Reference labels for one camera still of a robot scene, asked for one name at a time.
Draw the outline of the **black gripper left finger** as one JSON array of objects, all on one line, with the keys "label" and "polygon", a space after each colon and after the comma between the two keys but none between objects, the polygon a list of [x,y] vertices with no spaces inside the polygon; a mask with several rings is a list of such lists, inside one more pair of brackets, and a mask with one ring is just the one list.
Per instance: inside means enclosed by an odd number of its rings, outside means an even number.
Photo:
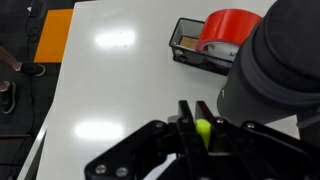
[{"label": "black gripper left finger", "polygon": [[143,180],[170,154],[177,159],[156,180],[198,180],[204,175],[204,144],[186,100],[178,102],[173,121],[152,120],[91,160],[84,168],[85,180]]}]

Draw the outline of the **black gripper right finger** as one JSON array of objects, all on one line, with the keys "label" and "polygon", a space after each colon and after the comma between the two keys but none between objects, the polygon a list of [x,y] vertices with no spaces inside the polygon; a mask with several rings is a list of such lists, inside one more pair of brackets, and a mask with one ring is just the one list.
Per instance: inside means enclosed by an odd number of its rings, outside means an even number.
[{"label": "black gripper right finger", "polygon": [[320,180],[317,147],[255,121],[236,126],[204,101],[196,103],[196,118],[211,124],[209,152],[234,156],[250,180]]}]

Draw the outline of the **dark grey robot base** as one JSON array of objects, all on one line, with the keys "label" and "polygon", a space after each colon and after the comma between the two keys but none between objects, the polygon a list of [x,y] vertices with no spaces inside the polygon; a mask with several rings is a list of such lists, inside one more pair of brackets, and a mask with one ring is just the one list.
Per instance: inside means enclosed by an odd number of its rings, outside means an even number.
[{"label": "dark grey robot base", "polygon": [[240,46],[217,99],[234,124],[320,118],[320,0],[276,0]]}]

